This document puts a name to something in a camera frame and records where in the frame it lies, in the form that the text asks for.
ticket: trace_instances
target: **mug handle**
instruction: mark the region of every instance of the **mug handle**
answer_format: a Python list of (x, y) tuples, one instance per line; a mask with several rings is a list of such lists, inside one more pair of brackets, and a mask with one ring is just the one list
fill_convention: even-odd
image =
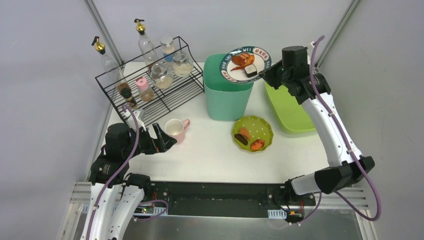
[(186, 119), (184, 121), (182, 121), (182, 124), (184, 125), (184, 130), (188, 129), (190, 127), (190, 120)]

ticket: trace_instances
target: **pink mug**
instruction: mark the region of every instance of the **pink mug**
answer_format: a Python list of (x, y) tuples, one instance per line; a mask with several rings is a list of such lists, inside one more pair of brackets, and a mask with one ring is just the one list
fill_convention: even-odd
[(181, 143), (186, 135), (186, 130), (190, 126), (190, 120), (171, 119), (165, 124), (165, 132)]

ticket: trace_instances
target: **sushi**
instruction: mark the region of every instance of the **sushi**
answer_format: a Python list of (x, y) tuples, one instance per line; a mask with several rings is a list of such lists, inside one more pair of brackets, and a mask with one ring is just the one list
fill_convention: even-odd
[(258, 70), (256, 69), (255, 65), (250, 64), (244, 68), (244, 73), (248, 78), (251, 78), (258, 74)]

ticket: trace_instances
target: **black spice rack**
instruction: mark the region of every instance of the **black spice rack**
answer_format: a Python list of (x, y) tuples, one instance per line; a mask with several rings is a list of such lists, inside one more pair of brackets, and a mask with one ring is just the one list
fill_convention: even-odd
[[(146, 116), (143, 121), (146, 126), (170, 113), (172, 110), (175, 110), (176, 108), (183, 105), (187, 101), (193, 99), (197, 95), (205, 92), (203, 81), (200, 80), (200, 78), (203, 77), (203, 71), (199, 64), (193, 58), (189, 45), (180, 36), (174, 38), (174, 44), (179, 44), (179, 48), (169, 55), (173, 55), (177, 51), (184, 51), (184, 49), (186, 48), (188, 50), (188, 53), (190, 53), (191, 59), (193, 61), (193, 69), (188, 76), (179, 77), (174, 75), (172, 85), (167, 89), (159, 89), (155, 86), (154, 81), (150, 78), (148, 66), (140, 68), (124, 77), (124, 79), (126, 79), (128, 85), (131, 88), (132, 95), (137, 101), (138, 107), (142, 108), (146, 112)], [(169, 55), (160, 58), (159, 60), (155, 61), (155, 63), (164, 62), (165, 57)], [(120, 67), (122, 68), (127, 63), (135, 62), (142, 56), (143, 55), (139, 55), (129, 61), (124, 62), (122, 65), (120, 65)], [(140, 98), (139, 91), (136, 85), (136, 80), (140, 77), (145, 77), (154, 91), (154, 99), (149, 102), (144, 102)], [(101, 90), (109, 99), (110, 103), (112, 104), (115, 111), (118, 113), (119, 117), (124, 123), (128, 125), (128, 117), (125, 117), (122, 109), (122, 105), (126, 104), (126, 101), (118, 93), (118, 90), (115, 87), (115, 84), (120, 82), (122, 79), (119, 79), (109, 84), (110, 79), (108, 79), (106, 72), (95, 77), (95, 80), (97, 81)]]

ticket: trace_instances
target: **gray wall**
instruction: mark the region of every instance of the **gray wall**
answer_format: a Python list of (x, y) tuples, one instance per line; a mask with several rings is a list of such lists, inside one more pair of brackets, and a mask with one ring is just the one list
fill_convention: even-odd
[(94, 2), (124, 60), (141, 54), (134, 23), (139, 18), (146, 20), (155, 45), (165, 35), (181, 36), (197, 61), (241, 46), (262, 47), (278, 61), (284, 46), (307, 45), (317, 36), (330, 35), (351, 0)]
[(374, 157), (382, 240), (424, 235), (423, 10), (422, 0), (362, 1), (322, 67), (351, 137)]
[(0, 239), (57, 239), (107, 98), (83, 1), (0, 0)]

